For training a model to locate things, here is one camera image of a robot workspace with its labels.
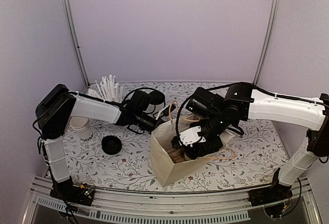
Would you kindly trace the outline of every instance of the white cup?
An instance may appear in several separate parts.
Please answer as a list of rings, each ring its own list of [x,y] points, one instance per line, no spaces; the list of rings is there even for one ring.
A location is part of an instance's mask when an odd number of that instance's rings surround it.
[[[82,141],[87,142],[93,138],[93,131],[87,118],[72,117],[70,125]]]

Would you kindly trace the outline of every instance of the floral tablecloth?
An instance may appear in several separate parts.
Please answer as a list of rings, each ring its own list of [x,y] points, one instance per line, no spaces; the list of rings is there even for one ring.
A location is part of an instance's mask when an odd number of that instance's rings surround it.
[[[124,92],[138,87],[152,87],[166,95],[166,102],[180,103],[201,86],[209,88],[218,83],[122,83]],[[222,96],[226,90],[218,91]],[[90,120],[94,138],[83,142],[69,128],[64,137],[68,170],[74,182],[86,182],[103,188],[136,191],[195,192],[238,189],[271,182],[276,168],[287,161],[287,154],[271,121],[240,122],[245,131],[236,136],[229,147],[235,150],[234,160],[213,160],[193,174],[162,187],[149,163],[150,134],[135,134],[124,127]],[[103,152],[101,140],[115,135],[122,141],[120,153],[110,156]],[[228,151],[220,157],[229,157]]]

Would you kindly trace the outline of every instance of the beige bag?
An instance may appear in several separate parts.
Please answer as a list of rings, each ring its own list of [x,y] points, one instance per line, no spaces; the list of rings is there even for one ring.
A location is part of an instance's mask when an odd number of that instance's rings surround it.
[[[186,117],[187,119],[193,119],[193,116]],[[205,165],[210,159],[203,157],[197,158],[196,160],[184,161],[180,163],[174,163],[168,152],[172,151],[171,139],[176,136],[175,122],[173,120],[158,126],[151,135],[151,155],[150,162],[154,174],[162,186],[183,178],[193,171],[199,169]],[[180,119],[179,130],[183,131],[190,127],[190,122]],[[229,144],[235,135],[228,131],[223,132],[220,135],[223,145]],[[205,157],[214,157],[218,152],[206,155]]]

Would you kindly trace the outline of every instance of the metal vent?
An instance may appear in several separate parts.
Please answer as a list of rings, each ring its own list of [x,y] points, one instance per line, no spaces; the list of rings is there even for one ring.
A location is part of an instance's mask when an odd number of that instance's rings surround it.
[[[38,204],[65,212],[65,204],[59,200],[48,199],[39,196]],[[196,217],[147,217],[134,215],[113,214],[106,211],[90,210],[88,214],[76,214],[77,216],[101,220],[117,224],[215,224],[215,223],[235,223],[250,220],[247,211],[240,211],[231,214],[213,215],[213,216],[196,216]]]

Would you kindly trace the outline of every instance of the white wall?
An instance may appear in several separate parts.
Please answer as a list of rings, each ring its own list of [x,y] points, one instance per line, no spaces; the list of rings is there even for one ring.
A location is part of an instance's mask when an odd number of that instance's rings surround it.
[[[0,223],[17,224],[45,170],[31,124],[57,84],[83,89],[61,0],[0,0]]]
[[[329,0],[280,0],[260,86],[290,95],[329,93]],[[277,124],[292,155],[306,129]],[[329,223],[329,164],[316,162],[307,177],[324,223]]]
[[[252,81],[271,0],[70,0],[90,81]]]

